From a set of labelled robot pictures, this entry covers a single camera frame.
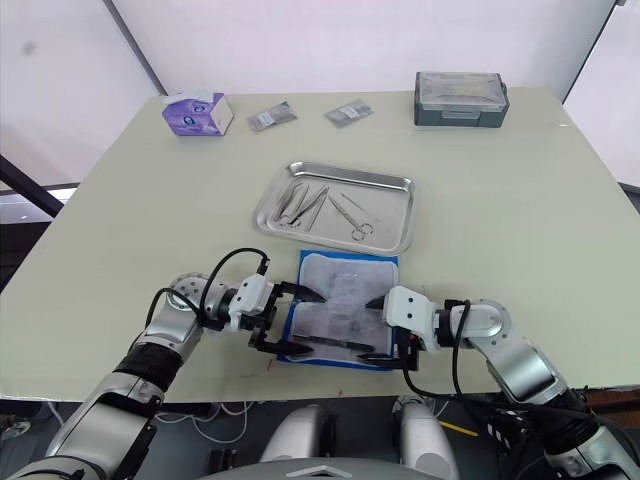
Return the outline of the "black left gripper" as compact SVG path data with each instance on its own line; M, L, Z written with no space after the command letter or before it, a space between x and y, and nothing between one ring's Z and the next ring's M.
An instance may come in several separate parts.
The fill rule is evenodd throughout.
M313 291L309 287L289 282L275 284L268 296L266 306L259 313L247 315L247 326L251 332L248 346L261 352L281 356L296 356L310 353L313 349L307 345L282 340L273 343L267 340L267 333L277 313L276 302L284 294L291 295L294 299L301 302L324 303L326 301L321 294Z

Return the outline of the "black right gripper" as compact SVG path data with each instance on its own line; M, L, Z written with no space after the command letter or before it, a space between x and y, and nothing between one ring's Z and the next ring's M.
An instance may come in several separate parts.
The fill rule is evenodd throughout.
M365 307L372 310L383 310L386 296L370 300ZM403 371L417 371L419 364L420 340L410 330L395 327L395 340L398 357L382 353L364 353L358 358L368 364L400 364Z

